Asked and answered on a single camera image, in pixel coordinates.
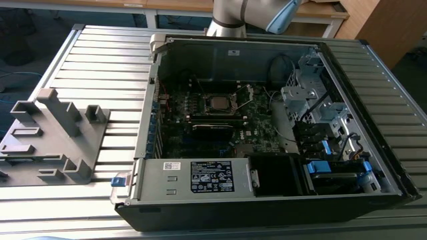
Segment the floor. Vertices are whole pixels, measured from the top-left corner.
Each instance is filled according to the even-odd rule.
[[[27,36],[27,41],[35,53],[35,61],[24,66],[13,67],[8,66],[0,60],[0,75],[3,74],[1,71],[36,72],[43,74],[67,38],[73,24],[135,27],[137,23],[140,27],[147,26],[144,16],[136,16],[135,21],[132,14],[124,13],[60,11],[59,16],[59,19],[53,19],[48,10],[33,10],[32,20],[37,32]],[[208,27],[209,22],[211,19],[204,17],[172,16],[167,19],[165,16],[160,16],[159,18],[160,28],[168,29],[203,30]],[[263,33],[263,30],[251,27],[248,32]],[[420,87],[420,84],[423,84],[427,79],[426,62],[426,58],[412,60],[410,56],[406,56],[392,70],[424,111],[427,110],[427,95],[424,91],[420,90],[424,88]],[[1,77],[0,81],[0,83],[7,87],[5,91],[0,93],[0,100],[3,101],[0,101],[1,139],[13,122],[13,118],[9,114],[13,104],[5,102],[27,100],[39,82],[39,77],[36,75],[16,74]]]

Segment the power supply label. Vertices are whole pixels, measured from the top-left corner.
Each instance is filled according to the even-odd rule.
[[[191,191],[195,194],[233,192],[232,162],[192,161]]]

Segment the slotted metal surface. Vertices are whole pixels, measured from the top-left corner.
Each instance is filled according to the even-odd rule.
[[[71,239],[224,238],[257,235],[316,234],[320,238],[360,239],[415,235],[427,225],[427,198],[400,209],[382,210],[343,223],[284,228],[241,228],[204,232],[136,232],[109,202],[109,180],[131,170],[139,119],[148,84],[149,38],[153,33],[201,35],[196,31],[148,30],[128,27],[85,26],[73,30],[44,75],[39,88],[56,88],[63,101],[77,108],[97,104],[111,109],[97,164],[88,185],[31,186],[0,189],[0,239],[53,236]],[[249,35],[251,38],[319,40],[307,37]],[[370,49],[354,40],[323,40],[342,64],[351,83],[379,125],[388,144],[422,192],[427,190],[427,129],[422,114],[399,83]],[[117,195],[124,197],[127,189]]]

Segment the blue drive bracket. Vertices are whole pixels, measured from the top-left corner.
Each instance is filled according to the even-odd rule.
[[[328,174],[332,172],[328,161],[312,161],[307,164],[311,174]]]

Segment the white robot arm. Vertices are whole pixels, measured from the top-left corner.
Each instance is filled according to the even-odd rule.
[[[245,23],[281,34],[302,0],[213,0],[213,17],[207,30],[212,37],[245,37]]]

